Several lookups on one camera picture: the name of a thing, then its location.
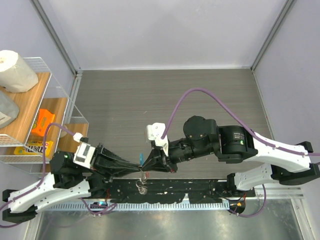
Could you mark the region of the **blue key tag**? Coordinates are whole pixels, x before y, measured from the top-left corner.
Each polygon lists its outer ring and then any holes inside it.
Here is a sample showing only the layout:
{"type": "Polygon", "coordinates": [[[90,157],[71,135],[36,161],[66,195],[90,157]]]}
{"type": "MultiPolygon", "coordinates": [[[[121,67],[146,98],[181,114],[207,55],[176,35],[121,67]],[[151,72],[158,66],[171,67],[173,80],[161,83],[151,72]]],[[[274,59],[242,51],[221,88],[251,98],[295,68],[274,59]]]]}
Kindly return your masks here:
{"type": "Polygon", "coordinates": [[[139,155],[139,163],[140,163],[140,166],[142,167],[145,163],[145,158],[144,158],[144,155],[141,153],[139,155]]]}

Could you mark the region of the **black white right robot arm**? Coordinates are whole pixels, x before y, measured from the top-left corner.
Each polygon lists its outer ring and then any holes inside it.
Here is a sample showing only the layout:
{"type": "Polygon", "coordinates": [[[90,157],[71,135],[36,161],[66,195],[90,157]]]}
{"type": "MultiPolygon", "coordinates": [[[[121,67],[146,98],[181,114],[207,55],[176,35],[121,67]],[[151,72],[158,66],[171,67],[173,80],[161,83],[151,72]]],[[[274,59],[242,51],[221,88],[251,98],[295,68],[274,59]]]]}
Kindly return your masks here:
{"type": "Polygon", "coordinates": [[[308,156],[313,149],[307,141],[288,145],[265,137],[257,140],[242,126],[218,126],[214,119],[196,115],[184,123],[182,139],[162,139],[165,128],[163,123],[146,127],[152,150],[142,171],[175,173],[178,163],[212,154],[227,164],[260,162],[254,169],[227,176],[226,191],[232,197],[258,185],[297,186],[320,177],[319,167],[308,156]]]}

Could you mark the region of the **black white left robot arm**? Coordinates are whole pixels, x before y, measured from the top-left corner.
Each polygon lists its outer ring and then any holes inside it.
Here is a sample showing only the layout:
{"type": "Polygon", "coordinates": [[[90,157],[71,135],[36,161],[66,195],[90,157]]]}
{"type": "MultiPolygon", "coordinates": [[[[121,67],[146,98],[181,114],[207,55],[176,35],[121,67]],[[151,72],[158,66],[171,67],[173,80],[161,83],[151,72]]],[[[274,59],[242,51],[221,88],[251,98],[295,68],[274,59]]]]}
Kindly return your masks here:
{"type": "Polygon", "coordinates": [[[49,162],[50,172],[21,190],[4,190],[3,221],[20,224],[47,208],[78,198],[101,199],[108,181],[141,171],[139,164],[126,161],[102,145],[80,143],[76,152],[58,151],[49,162]]]}

